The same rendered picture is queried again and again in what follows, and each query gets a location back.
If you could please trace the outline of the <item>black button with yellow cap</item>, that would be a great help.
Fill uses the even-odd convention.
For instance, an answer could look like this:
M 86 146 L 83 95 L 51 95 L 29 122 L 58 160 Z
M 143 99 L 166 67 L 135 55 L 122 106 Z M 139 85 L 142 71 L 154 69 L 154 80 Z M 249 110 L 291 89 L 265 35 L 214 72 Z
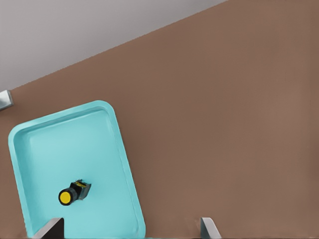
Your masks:
M 84 200 L 87 197 L 90 188 L 91 184 L 86 183 L 83 180 L 71 182 L 68 188 L 59 192 L 59 203 L 63 206 L 69 206 L 77 200 Z

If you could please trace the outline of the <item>pale blue-green tray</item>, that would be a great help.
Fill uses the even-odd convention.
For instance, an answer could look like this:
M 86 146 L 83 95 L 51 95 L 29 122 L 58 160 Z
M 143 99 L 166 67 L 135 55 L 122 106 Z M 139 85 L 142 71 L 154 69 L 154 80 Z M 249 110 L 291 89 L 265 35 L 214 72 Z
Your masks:
M 68 239 L 142 239 L 146 226 L 112 106 L 93 101 L 15 126 L 8 147 L 28 237 L 52 218 Z M 84 200 L 59 203 L 71 182 Z

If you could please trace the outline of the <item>silver frame post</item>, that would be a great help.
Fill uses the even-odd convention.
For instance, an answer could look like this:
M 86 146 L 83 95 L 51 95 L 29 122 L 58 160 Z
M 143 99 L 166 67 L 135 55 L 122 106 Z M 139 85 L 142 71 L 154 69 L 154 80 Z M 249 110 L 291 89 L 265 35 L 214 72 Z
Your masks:
M 0 92 L 0 111 L 13 106 L 13 99 L 10 90 Z

